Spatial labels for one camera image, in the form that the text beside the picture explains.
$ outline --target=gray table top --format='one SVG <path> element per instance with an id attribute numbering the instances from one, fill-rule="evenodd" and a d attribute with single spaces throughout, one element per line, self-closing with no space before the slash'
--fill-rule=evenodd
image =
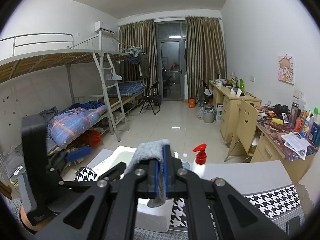
<path id="1" fill-rule="evenodd" d="M 113 151 L 104 150 L 87 165 L 92 169 Z M 225 179 L 242 195 L 259 193 L 291 185 L 291 179 L 280 160 L 257 163 L 207 163 L 204 178 Z"/>

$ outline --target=curtain rod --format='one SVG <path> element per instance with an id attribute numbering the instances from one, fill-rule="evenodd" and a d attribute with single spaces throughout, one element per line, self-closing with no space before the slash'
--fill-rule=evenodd
<path id="1" fill-rule="evenodd" d="M 160 20 L 160 19 L 170 19 L 170 18 L 185 18 L 185 17 L 204 17 L 204 16 L 194 16 L 194 15 L 185 15 L 185 16 L 165 16 L 165 17 L 155 17 L 155 18 L 149 18 L 149 19 L 144 19 L 144 20 L 141 20 L 141 21 L 147 21 L 147 20 Z M 219 19 L 219 20 L 222 20 L 221 17 L 205 17 L 205 18 L 214 18 L 214 19 Z"/>

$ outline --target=triangular cutout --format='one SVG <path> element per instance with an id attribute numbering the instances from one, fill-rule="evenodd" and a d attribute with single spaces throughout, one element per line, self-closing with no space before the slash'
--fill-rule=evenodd
<path id="1" fill-rule="evenodd" d="M 81 229 L 85 218 L 94 201 L 94 196 L 89 196 L 80 205 L 78 205 L 69 215 L 67 215 L 63 222 L 76 229 Z"/>
<path id="2" fill-rule="evenodd" d="M 252 214 L 239 200 L 233 195 L 228 195 L 230 204 L 236 214 L 238 222 L 242 228 L 258 222 L 258 218 Z"/>

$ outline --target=metal screw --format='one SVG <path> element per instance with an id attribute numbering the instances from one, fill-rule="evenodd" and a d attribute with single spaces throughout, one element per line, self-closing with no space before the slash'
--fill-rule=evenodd
<path id="1" fill-rule="evenodd" d="M 108 185 L 108 182 L 104 179 L 98 180 L 97 182 L 98 187 L 105 187 L 106 185 Z"/>
<path id="2" fill-rule="evenodd" d="M 145 173 L 144 169 L 136 169 L 134 171 L 134 174 L 136 174 L 137 176 L 142 176 Z"/>
<path id="3" fill-rule="evenodd" d="M 226 184 L 224 179 L 216 179 L 214 182 L 218 187 L 223 187 Z"/>
<path id="4" fill-rule="evenodd" d="M 179 175 L 186 175 L 187 172 L 188 172 L 187 169 L 183 169 L 183 168 L 178 169 L 178 174 L 179 174 Z"/>

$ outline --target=red pump dispenser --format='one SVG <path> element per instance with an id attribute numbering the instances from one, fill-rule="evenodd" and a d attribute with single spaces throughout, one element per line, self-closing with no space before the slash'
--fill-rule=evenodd
<path id="1" fill-rule="evenodd" d="M 205 164 L 205 161 L 207 160 L 207 155 L 205 154 L 206 147 L 207 145 L 203 143 L 193 149 L 194 152 L 198 152 L 195 160 L 198 165 Z"/>

